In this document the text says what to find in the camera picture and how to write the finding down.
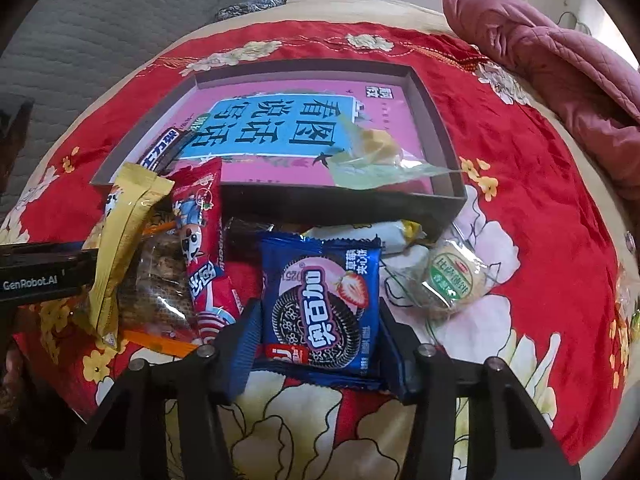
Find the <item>clear orange cracker snack bag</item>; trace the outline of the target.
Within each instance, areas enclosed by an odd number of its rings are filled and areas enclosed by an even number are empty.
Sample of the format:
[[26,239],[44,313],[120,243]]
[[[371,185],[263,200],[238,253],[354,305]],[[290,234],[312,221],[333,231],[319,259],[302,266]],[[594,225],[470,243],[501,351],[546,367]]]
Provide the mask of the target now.
[[117,287],[120,334],[149,350],[183,358],[200,343],[176,222],[154,211]]

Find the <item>yellow cartoon snack bag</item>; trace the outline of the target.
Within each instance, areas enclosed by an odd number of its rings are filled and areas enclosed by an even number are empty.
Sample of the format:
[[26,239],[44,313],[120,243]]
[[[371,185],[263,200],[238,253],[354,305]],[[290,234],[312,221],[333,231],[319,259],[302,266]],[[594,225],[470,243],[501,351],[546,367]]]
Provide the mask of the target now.
[[124,279],[132,256],[155,205],[168,196],[174,182],[140,165],[126,162],[111,189],[111,205],[105,209],[96,254],[96,274],[88,293],[88,321],[102,342],[118,347],[117,287]]

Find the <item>brown Snickers bar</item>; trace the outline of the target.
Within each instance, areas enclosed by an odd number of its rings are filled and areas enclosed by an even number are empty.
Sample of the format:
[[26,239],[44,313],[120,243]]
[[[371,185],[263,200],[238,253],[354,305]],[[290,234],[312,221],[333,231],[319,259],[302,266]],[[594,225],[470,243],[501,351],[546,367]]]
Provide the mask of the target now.
[[181,130],[176,127],[166,129],[144,152],[138,165],[156,174],[162,174],[191,142],[194,134],[193,130]]

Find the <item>blue Oreo cookie packet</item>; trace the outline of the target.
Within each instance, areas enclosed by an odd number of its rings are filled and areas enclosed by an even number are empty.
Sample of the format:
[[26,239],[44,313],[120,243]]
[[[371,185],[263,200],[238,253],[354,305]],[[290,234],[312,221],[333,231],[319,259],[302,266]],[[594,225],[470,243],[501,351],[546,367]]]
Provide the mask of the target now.
[[378,388],[381,240],[270,232],[259,249],[257,365],[318,386]]

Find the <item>green transparent pastry packet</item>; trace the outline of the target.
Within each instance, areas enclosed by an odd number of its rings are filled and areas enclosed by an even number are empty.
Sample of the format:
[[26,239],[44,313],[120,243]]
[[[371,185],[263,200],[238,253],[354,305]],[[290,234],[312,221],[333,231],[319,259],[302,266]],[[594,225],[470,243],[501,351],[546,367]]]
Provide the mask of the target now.
[[346,133],[348,148],[322,153],[317,160],[339,188],[373,190],[460,172],[414,157],[385,130],[363,128],[344,115],[337,122]]

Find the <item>round green-label pastry packet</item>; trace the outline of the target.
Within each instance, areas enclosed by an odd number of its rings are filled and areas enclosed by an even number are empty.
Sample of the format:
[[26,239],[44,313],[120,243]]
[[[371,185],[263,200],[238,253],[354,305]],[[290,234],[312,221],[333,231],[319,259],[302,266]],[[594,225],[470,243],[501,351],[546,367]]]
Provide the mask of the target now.
[[400,272],[411,302],[434,320],[451,318],[479,300],[497,283],[490,266],[452,237],[428,250],[425,263]]

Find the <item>red cartoon candy packet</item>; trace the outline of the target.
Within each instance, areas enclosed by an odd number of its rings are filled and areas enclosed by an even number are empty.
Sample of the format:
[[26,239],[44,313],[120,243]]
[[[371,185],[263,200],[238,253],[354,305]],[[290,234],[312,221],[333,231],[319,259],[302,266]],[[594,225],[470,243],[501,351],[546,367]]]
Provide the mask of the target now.
[[171,175],[171,206],[198,336],[204,344],[216,339],[242,313],[238,292],[224,270],[221,167],[222,161],[215,157]]

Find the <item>white yellow snack packet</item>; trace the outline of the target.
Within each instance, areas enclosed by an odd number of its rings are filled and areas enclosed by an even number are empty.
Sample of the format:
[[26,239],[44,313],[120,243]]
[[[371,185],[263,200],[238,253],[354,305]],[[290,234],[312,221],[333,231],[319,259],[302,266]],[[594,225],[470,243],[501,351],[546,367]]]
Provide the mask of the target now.
[[418,222],[394,220],[365,224],[344,224],[344,226],[314,226],[303,232],[303,236],[316,240],[374,240],[381,242],[384,255],[403,252],[425,233]]

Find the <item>grey quilted headboard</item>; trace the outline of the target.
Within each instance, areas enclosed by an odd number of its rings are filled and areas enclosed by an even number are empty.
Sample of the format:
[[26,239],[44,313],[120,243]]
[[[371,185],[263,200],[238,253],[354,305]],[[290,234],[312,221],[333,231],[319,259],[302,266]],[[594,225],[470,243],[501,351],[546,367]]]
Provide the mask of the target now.
[[2,154],[1,211],[17,203],[47,150],[94,100],[177,39],[244,0],[39,0],[1,55],[1,91],[34,103]]

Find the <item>pink Chinese workbook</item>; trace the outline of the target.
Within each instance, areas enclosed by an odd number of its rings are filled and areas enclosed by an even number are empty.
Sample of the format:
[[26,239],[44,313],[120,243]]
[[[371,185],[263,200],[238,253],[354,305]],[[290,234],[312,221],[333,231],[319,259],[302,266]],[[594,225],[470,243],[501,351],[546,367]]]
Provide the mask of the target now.
[[191,81],[146,136],[156,140],[169,129],[193,130],[194,138],[171,165],[217,156],[224,161],[226,183],[323,186],[333,180],[317,157],[346,148],[342,116],[389,133],[413,160],[427,155],[404,84],[340,74]]

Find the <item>dark blue patterned pillow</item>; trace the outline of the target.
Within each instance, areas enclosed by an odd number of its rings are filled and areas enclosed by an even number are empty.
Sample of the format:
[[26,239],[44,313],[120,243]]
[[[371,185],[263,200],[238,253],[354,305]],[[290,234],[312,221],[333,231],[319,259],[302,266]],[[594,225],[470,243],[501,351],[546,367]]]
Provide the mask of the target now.
[[226,6],[216,12],[214,16],[215,22],[230,20],[230,18],[239,18],[240,16],[251,14],[263,10],[284,6],[286,0],[246,0],[241,3],[235,3]]

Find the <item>pink quilted comforter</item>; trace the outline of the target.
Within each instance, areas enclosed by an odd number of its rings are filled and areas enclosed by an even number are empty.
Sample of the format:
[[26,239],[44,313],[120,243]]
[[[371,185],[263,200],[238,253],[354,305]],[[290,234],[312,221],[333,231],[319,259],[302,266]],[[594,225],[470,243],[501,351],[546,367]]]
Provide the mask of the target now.
[[605,171],[639,198],[639,73],[600,41],[522,0],[442,0],[449,27],[524,78]]

